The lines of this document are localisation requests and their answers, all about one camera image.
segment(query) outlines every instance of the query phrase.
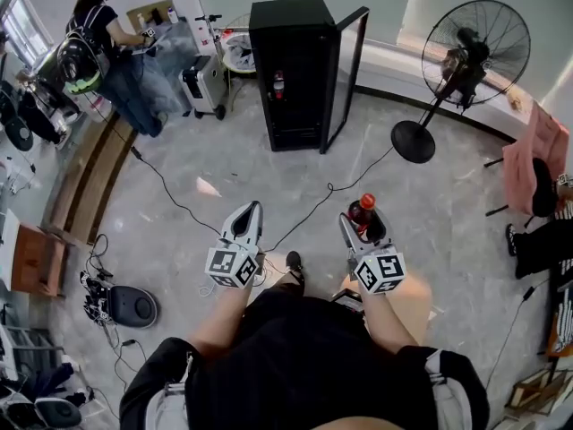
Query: concrete floor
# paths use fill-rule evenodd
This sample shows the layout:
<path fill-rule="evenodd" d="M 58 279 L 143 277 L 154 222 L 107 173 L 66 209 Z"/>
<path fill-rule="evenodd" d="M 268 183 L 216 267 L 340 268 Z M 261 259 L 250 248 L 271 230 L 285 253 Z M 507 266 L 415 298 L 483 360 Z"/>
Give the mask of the concrete floor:
<path fill-rule="evenodd" d="M 223 122 L 213 116 L 201 121 L 192 115 L 174 116 L 157 139 L 140 136 L 136 146 L 165 176 L 173 196 L 215 228 L 240 205 L 260 201 L 261 246 L 270 248 L 328 193 L 328 182 L 352 183 L 389 148 L 391 127 L 421 114 L 404 104 L 356 94 L 347 125 L 328 154 L 274 153 L 259 92 L 248 83 L 237 96 L 235 111 Z M 407 266 L 432 286 L 437 315 L 430 322 L 427 344 L 467 355 L 485 382 L 522 296 L 547 276 L 521 281 L 513 277 L 503 229 L 509 221 L 523 225 L 524 216 L 502 212 L 484 217 L 489 209 L 505 204 L 502 167 L 483 168 L 485 161 L 501 155 L 505 142 L 443 116 L 432 120 L 431 129 L 437 152 L 428 164 L 417 166 L 391 152 L 357 186 L 334 193 L 269 258 L 284 269 L 287 252 L 300 251 L 309 276 L 308 294 L 333 294 L 346 270 L 338 214 L 364 192 L 375 194 Z M 109 237 L 103 262 L 115 274 L 115 282 L 145 288 L 161 304 L 155 326 L 144 331 L 119 327 L 122 340 L 138 340 L 149 355 L 165 337 L 184 337 L 209 313 L 217 289 L 207 297 L 200 290 L 211 287 L 203 268 L 216 237 L 175 207 L 158 177 L 133 156 L 118 177 L 99 232 Z M 71 251 L 64 281 L 67 298 L 52 303 L 50 330 L 117 412 L 122 383 L 114 374 L 116 357 L 104 332 L 82 309 L 85 292 L 78 275 L 86 258 L 87 250 Z M 270 270 L 256 290 L 278 277 Z M 519 312 L 489 388 L 492 422 L 500 416 L 513 383 L 542 364 L 535 353 L 541 346 L 546 301 L 543 285 Z M 136 369 L 142 363 L 136 346 L 125 348 L 124 357 Z M 124 365 L 118 370 L 126 380 L 133 378 Z M 84 424 L 110 426 L 116 422 L 108 412 Z"/>

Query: person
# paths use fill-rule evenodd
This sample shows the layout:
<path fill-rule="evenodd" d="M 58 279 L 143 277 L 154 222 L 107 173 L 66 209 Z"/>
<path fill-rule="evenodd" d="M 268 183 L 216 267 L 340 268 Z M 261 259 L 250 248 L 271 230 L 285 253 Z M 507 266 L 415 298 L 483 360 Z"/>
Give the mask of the person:
<path fill-rule="evenodd" d="M 62 355 L 62 364 L 59 367 L 46 372 L 38 371 L 34 379 L 29 378 L 24 382 L 11 381 L 0 377 L 0 386 L 21 393 L 33 403 L 38 398 L 54 395 L 59 391 L 60 385 L 70 379 L 74 373 L 79 373 L 80 371 L 80 365 L 73 358 L 68 355 Z M 65 396 L 64 399 L 80 407 L 93 399 L 91 394 L 92 392 L 78 389 L 75 393 Z"/>
<path fill-rule="evenodd" d="M 534 159 L 537 188 L 533 210 L 537 217 L 547 217 L 562 209 L 565 202 L 573 202 L 573 188 L 557 185 L 549 169 L 540 159 Z M 550 269 L 563 260 L 573 258 L 570 238 L 573 236 L 573 219 L 550 221 L 532 233 L 518 233 L 509 223 L 505 229 L 509 256 L 517 257 L 516 279 Z"/>
<path fill-rule="evenodd" d="M 18 100 L 18 116 L 23 119 L 28 128 L 41 139 L 57 145 L 63 136 L 56 131 L 51 121 L 38 108 L 31 92 L 23 91 L 22 85 L 32 82 L 34 76 L 26 71 L 26 66 L 17 55 L 6 51 L 6 41 L 8 41 L 8 36 L 0 30 L 0 59 L 4 59 L 2 89 L 13 99 Z"/>
<path fill-rule="evenodd" d="M 72 27 L 81 26 L 90 12 L 98 11 L 91 29 L 94 38 L 103 47 L 110 61 L 109 71 L 98 88 L 98 93 L 114 104 L 118 113 L 137 132 L 157 137 L 161 132 L 161 126 L 167 120 L 167 115 L 151 114 L 133 75 L 131 53 L 120 54 L 119 51 L 120 46 L 148 46 L 153 39 L 125 33 L 117 20 L 117 14 L 110 6 L 104 4 L 104 1 L 78 0 L 73 8 L 72 19 L 66 26 L 66 33 Z"/>
<path fill-rule="evenodd" d="M 164 340 L 121 400 L 121 428 L 487 426 L 487 395 L 466 357 L 418 347 L 388 299 L 361 288 L 366 330 L 349 308 L 304 297 L 299 253 L 286 266 L 248 307 L 252 283 L 226 288 L 188 340 Z M 185 406 L 163 401 L 154 416 L 166 384 L 182 377 Z"/>

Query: pink chair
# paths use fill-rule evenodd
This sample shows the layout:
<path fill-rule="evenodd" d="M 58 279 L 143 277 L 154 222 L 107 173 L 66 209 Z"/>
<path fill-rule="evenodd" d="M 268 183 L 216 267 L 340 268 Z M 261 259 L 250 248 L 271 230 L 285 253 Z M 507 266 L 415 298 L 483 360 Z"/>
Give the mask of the pink chair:
<path fill-rule="evenodd" d="M 537 188 L 534 172 L 534 158 L 541 159 L 553 180 L 565 172 L 569 131 L 534 102 L 526 133 L 515 143 L 503 147 L 503 158 L 488 162 L 488 168 L 503 161 L 505 194 L 508 204 L 488 211 L 485 216 L 511 207 L 527 215 L 533 213 L 533 197 Z"/>

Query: black shirt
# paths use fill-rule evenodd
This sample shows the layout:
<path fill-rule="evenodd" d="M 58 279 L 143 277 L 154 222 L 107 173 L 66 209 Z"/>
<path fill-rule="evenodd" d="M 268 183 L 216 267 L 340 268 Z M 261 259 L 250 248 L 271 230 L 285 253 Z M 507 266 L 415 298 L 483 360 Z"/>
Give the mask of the black shirt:
<path fill-rule="evenodd" d="M 305 429 L 354 416 L 436 429 L 432 383 L 424 369 L 433 351 L 407 347 L 392 355 L 374 344 L 362 317 L 344 306 L 267 290 L 247 307 L 235 345 L 223 357 L 206 362 L 185 341 L 164 341 L 122 398 L 121 427 L 144 427 L 150 398 L 165 382 L 181 380 L 186 353 L 192 352 L 185 384 L 192 430 Z M 475 374 L 464 359 L 462 369 Z M 479 388 L 477 401 L 487 406 Z M 475 428 L 485 428 L 487 418 Z"/>
<path fill-rule="evenodd" d="M 97 11 L 98 8 L 95 8 L 92 12 L 91 17 L 93 17 L 93 14 Z M 88 14 L 89 12 L 77 14 L 73 16 L 73 19 L 75 19 L 78 26 L 82 26 L 86 22 Z M 117 47 L 113 46 L 111 36 L 109 35 L 106 29 L 106 26 L 115 18 L 117 18 L 117 14 L 113 10 L 113 8 L 111 6 L 102 5 L 101 8 L 99 9 L 98 15 L 96 16 L 96 18 L 94 19 L 93 23 L 90 26 L 94 32 L 94 37 L 96 38 L 96 41 L 104 48 L 110 60 L 116 59 L 119 53 Z"/>

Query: red bottle cap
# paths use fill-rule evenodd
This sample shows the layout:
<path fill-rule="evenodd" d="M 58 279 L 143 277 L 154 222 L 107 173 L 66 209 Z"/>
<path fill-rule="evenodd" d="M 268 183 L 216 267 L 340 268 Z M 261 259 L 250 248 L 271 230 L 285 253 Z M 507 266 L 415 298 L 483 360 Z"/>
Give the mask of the red bottle cap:
<path fill-rule="evenodd" d="M 371 211 L 375 205 L 376 205 L 376 198 L 373 196 L 373 194 L 366 193 L 360 198 L 360 207 L 362 207 L 363 209 Z"/>

